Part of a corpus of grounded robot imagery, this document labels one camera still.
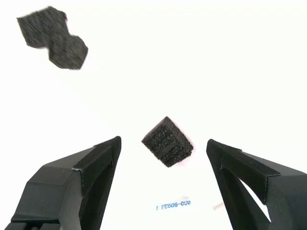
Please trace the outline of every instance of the black plastic part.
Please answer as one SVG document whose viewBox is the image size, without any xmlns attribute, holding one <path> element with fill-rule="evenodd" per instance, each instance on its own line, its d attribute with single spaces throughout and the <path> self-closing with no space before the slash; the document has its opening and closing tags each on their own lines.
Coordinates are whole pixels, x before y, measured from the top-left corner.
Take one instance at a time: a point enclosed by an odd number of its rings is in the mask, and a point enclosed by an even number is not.
<svg viewBox="0 0 307 230">
<path fill-rule="evenodd" d="M 307 174 L 212 139 L 207 154 L 234 230 L 307 230 Z M 240 180 L 267 206 L 271 221 Z"/>
<path fill-rule="evenodd" d="M 193 146 L 175 124 L 165 117 L 142 140 L 142 143 L 166 167 L 189 157 Z"/>
<path fill-rule="evenodd" d="M 41 167 L 5 230 L 99 230 L 120 151 L 115 137 Z"/>
</svg>

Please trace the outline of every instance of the foam block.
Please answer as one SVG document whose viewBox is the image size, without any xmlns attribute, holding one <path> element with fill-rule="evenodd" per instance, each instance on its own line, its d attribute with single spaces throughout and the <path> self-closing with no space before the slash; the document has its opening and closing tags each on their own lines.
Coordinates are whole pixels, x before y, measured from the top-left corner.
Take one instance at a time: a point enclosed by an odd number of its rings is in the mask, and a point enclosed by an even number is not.
<svg viewBox="0 0 307 230">
<path fill-rule="evenodd" d="M 81 69 L 88 47 L 80 37 L 70 35 L 64 12 L 49 6 L 17 21 L 28 46 L 47 47 L 49 60 L 61 69 Z"/>
<path fill-rule="evenodd" d="M 66 20 L 64 12 L 51 6 L 17 18 L 26 44 L 33 48 L 48 47 L 52 34 L 69 36 Z"/>
<path fill-rule="evenodd" d="M 78 36 L 59 36 L 52 39 L 49 60 L 61 69 L 81 69 L 88 48 Z"/>
<path fill-rule="evenodd" d="M 165 117 L 142 140 L 142 143 L 166 167 L 190 156 L 193 146 L 175 124 Z"/>
</svg>

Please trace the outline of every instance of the white background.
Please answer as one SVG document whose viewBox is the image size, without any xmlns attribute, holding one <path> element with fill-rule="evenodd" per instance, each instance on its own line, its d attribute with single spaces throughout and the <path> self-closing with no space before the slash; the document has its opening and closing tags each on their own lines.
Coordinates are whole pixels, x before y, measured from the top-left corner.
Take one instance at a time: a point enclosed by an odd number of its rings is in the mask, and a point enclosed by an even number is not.
<svg viewBox="0 0 307 230">
<path fill-rule="evenodd" d="M 45 163 L 122 137 L 104 230 L 231 229 L 210 138 L 307 172 L 307 5 L 295 0 L 6 1 L 1 12 L 0 229 Z M 63 70 L 16 17 L 66 12 L 89 53 Z M 166 168 L 141 143 L 169 116 L 190 158 Z M 191 205 L 155 210 L 189 197 Z"/>
</svg>

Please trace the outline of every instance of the white surface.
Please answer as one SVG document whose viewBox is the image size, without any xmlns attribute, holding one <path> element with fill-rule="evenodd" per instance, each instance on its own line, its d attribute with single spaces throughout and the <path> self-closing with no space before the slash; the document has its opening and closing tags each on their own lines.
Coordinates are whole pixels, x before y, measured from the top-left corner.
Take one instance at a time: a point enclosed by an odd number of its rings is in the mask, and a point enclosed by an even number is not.
<svg viewBox="0 0 307 230">
<path fill-rule="evenodd" d="M 304 1 L 7 1 L 1 13 L 0 229 L 45 163 L 116 135 L 122 153 L 104 230 L 231 229 L 206 156 L 213 138 L 307 172 Z M 66 12 L 89 53 L 58 69 L 16 17 Z M 170 169 L 141 144 L 169 116 L 193 155 Z M 189 207 L 158 210 L 188 196 Z"/>
</svg>

